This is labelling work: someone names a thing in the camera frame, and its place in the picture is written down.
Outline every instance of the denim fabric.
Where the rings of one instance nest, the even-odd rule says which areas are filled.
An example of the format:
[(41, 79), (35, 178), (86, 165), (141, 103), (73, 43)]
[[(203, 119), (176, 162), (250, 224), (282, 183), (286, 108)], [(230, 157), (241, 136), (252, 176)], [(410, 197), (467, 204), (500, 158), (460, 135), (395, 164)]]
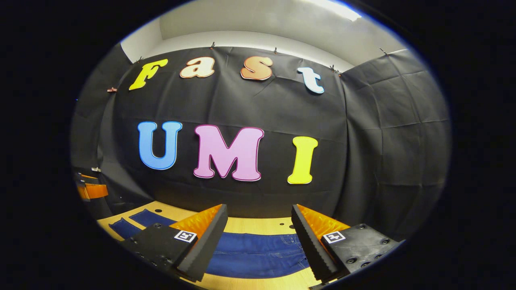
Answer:
[(121, 218), (119, 221), (113, 224), (109, 224), (109, 227), (112, 228), (117, 234), (119, 234), (124, 239), (132, 237), (136, 235), (139, 231), (141, 231), (139, 228), (130, 224), (123, 218)]
[[(175, 223), (174, 220), (148, 210), (134, 214), (130, 218), (145, 227), (157, 222), (168, 225)], [(276, 278), (308, 267), (307, 258), (296, 234), (223, 233), (206, 273), (232, 278)]]

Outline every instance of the ceiling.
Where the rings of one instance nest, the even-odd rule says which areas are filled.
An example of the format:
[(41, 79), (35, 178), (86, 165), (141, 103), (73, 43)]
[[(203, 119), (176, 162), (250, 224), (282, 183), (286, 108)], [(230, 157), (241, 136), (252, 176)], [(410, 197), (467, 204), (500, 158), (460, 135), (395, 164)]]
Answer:
[(315, 46), (357, 66), (406, 45), (366, 15), (351, 21), (328, 0), (196, 0), (159, 19), (164, 40), (205, 31), (266, 33)]

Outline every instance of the yellow letter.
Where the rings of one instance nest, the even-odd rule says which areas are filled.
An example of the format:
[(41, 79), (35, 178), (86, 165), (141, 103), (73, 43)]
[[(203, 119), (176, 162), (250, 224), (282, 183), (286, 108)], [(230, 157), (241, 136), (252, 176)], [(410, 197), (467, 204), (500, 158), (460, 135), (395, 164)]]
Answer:
[(272, 76), (272, 59), (261, 56), (251, 56), (244, 61), (244, 68), (240, 70), (240, 75), (245, 79), (266, 80)]
[(157, 66), (164, 67), (167, 63), (168, 63), (168, 59), (162, 59), (162, 60), (150, 62), (146, 65), (143, 65), (143, 67), (141, 67), (140, 74), (134, 81), (134, 84), (132, 84), (129, 87), (129, 91), (134, 90), (134, 89), (143, 88), (143, 86), (145, 85), (145, 78), (150, 79), (151, 77), (153, 77), (156, 74), (156, 72), (158, 71)]
[(182, 78), (191, 78), (194, 76), (207, 77), (211, 76), (215, 71), (213, 65), (215, 60), (211, 57), (198, 57), (186, 63), (187, 67), (179, 73)]
[(296, 161), (292, 175), (287, 179), (290, 184), (307, 184), (312, 181), (310, 167), (312, 165), (312, 154), (318, 142), (314, 138), (299, 136), (292, 139), (297, 147)]

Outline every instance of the blue letter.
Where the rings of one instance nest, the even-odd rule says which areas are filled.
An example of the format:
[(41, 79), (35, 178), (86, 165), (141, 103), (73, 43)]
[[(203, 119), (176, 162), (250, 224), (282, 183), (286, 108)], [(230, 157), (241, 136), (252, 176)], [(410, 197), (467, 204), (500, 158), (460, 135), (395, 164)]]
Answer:
[(303, 81), (307, 88), (314, 93), (324, 93), (324, 88), (317, 84), (315, 79), (321, 79), (321, 76), (314, 73), (311, 68), (298, 68), (298, 72), (303, 74)]
[(152, 153), (152, 132), (158, 126), (154, 122), (141, 122), (138, 124), (138, 131), (140, 131), (140, 159), (143, 163), (152, 169), (165, 170), (169, 169), (175, 163), (178, 131), (183, 125), (179, 122), (165, 122), (163, 123), (163, 130), (165, 130), (165, 156), (158, 158)]

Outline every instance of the pink letter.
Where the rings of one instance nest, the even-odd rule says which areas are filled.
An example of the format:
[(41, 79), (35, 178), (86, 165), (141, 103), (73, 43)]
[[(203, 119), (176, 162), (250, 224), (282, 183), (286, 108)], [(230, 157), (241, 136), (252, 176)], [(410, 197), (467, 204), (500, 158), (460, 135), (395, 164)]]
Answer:
[(258, 143), (264, 136), (262, 129), (245, 127), (236, 134), (228, 148), (220, 130), (214, 125), (200, 125), (195, 128), (199, 135), (199, 163), (193, 171), (200, 178), (212, 178), (215, 172), (210, 167), (210, 158), (220, 177), (228, 176), (231, 166), (238, 159), (236, 170), (231, 176), (240, 181), (257, 181), (262, 175), (258, 172)]

